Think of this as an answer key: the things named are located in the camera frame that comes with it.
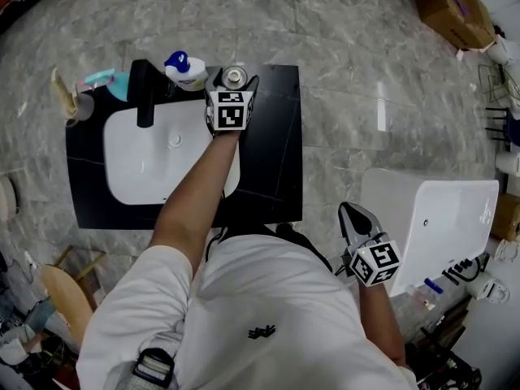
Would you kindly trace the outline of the cardboard box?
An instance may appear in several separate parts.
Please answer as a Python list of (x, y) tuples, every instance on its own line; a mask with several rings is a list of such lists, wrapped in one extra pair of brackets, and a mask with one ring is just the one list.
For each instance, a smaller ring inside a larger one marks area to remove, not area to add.
[(415, 0), (421, 21), (461, 50), (483, 50), (496, 42), (488, 9), (480, 0)]

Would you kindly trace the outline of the round beige robot vacuum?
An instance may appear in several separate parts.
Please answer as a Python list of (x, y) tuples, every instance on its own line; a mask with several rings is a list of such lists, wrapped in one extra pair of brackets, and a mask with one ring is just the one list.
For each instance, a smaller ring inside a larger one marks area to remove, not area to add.
[(18, 206), (13, 184), (8, 177), (0, 175), (0, 221), (15, 217)]

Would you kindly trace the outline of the black sink countertop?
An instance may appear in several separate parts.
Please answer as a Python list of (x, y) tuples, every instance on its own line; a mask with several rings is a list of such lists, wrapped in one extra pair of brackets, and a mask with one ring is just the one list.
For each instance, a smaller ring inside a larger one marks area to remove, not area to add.
[[(282, 223), (302, 217), (302, 136), (299, 70), (296, 66), (253, 65), (259, 78), (252, 118), (240, 136), (240, 179), (219, 204), (216, 228), (248, 222)], [(129, 107), (107, 88), (90, 92), (90, 119), (67, 128), (67, 168), (80, 228), (150, 230), (159, 205), (124, 205), (109, 191), (102, 146), (106, 121)]]

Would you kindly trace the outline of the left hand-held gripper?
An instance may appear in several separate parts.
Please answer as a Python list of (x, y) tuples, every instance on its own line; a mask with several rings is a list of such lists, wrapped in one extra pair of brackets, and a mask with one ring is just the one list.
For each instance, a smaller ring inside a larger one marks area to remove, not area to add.
[(259, 86), (259, 76), (253, 76), (245, 91), (225, 90), (222, 81), (223, 68), (212, 71), (206, 80), (206, 117), (213, 131), (241, 131), (246, 129), (253, 109), (254, 96)]

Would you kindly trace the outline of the black faucet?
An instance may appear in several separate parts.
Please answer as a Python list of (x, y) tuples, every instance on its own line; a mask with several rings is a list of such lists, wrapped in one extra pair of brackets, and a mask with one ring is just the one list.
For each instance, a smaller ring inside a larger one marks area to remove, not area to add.
[(157, 101), (170, 97), (171, 80), (149, 60), (137, 59), (131, 64), (127, 101), (137, 110), (136, 125), (151, 128), (154, 125), (154, 108)]

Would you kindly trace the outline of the teal spray bottle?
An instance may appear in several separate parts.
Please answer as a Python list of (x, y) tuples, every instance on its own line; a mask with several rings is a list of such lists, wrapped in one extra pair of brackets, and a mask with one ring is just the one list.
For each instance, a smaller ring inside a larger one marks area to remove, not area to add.
[(128, 72), (116, 71), (111, 68), (85, 77), (83, 84), (90, 89), (105, 86), (113, 97), (126, 102), (128, 100), (129, 77)]

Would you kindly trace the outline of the white soap pump bottle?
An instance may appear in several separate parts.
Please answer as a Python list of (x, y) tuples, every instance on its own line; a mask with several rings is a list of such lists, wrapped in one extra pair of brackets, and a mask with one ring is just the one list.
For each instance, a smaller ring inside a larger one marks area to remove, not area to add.
[(188, 56), (182, 50), (174, 52), (165, 62), (165, 74), (179, 88), (187, 92), (204, 90), (208, 73), (206, 63)]

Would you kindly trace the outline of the white bathtub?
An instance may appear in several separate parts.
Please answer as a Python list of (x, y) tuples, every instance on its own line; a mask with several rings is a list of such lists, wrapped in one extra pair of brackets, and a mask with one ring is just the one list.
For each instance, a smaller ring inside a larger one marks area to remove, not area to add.
[(401, 252), (401, 267), (386, 283), (388, 294), (398, 296), (478, 257), (488, 242), (498, 194), (497, 180), (365, 171), (359, 204), (377, 217)]

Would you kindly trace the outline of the small metal-lidded jar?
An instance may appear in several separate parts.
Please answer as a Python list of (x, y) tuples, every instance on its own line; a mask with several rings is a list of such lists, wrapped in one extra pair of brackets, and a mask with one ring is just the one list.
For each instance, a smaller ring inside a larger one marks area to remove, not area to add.
[(242, 67), (231, 66), (223, 70), (222, 85), (230, 90), (243, 89), (248, 82), (248, 74)]

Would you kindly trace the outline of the person's right forearm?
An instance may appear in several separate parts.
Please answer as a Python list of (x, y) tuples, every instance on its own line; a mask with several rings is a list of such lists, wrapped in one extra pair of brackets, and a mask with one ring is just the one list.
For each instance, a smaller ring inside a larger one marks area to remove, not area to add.
[(358, 284), (361, 322), (366, 338), (397, 366), (406, 367), (405, 343), (383, 284)]

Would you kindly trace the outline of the person's left forearm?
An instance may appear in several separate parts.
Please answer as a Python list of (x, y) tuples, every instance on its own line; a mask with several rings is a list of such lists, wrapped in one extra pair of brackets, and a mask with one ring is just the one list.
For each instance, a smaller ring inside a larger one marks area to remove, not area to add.
[(239, 131), (221, 132), (163, 205), (149, 245), (180, 251), (197, 271), (227, 181)]

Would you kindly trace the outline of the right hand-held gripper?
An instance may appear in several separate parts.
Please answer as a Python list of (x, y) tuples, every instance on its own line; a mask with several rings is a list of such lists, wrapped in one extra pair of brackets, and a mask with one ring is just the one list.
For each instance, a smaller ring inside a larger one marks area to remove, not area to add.
[(375, 215), (358, 204), (344, 201), (339, 205), (338, 218), (347, 246), (353, 241), (363, 241), (346, 252), (344, 264), (348, 272), (365, 287), (391, 280), (401, 266), (401, 252)]

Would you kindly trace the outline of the white sink basin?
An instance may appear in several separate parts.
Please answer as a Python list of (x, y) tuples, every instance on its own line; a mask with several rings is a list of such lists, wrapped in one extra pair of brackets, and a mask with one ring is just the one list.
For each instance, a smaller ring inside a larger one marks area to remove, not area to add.
[(124, 205), (163, 204), (212, 141), (203, 100), (154, 107), (154, 124), (137, 126), (137, 109), (111, 115), (103, 129), (106, 179)]

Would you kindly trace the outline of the person's white shirt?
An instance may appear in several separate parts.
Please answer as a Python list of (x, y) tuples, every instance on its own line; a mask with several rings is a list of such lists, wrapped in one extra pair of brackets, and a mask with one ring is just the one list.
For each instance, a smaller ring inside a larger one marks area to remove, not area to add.
[(81, 389), (115, 390), (154, 346), (172, 355), (179, 390), (417, 390), (366, 338), (349, 289), (273, 236), (223, 241), (198, 277), (177, 249), (147, 249), (89, 322)]

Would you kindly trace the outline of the wooden stool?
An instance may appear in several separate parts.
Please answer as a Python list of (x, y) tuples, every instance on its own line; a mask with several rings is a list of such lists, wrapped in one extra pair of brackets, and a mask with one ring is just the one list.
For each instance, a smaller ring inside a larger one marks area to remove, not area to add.
[(106, 253), (96, 251), (98, 256), (77, 275), (71, 276), (60, 265), (75, 249), (73, 245), (68, 245), (55, 263), (44, 265), (41, 269), (41, 281), (54, 308), (66, 320), (72, 339), (81, 347), (86, 328), (97, 309), (93, 294), (86, 286), (85, 277), (104, 259)]

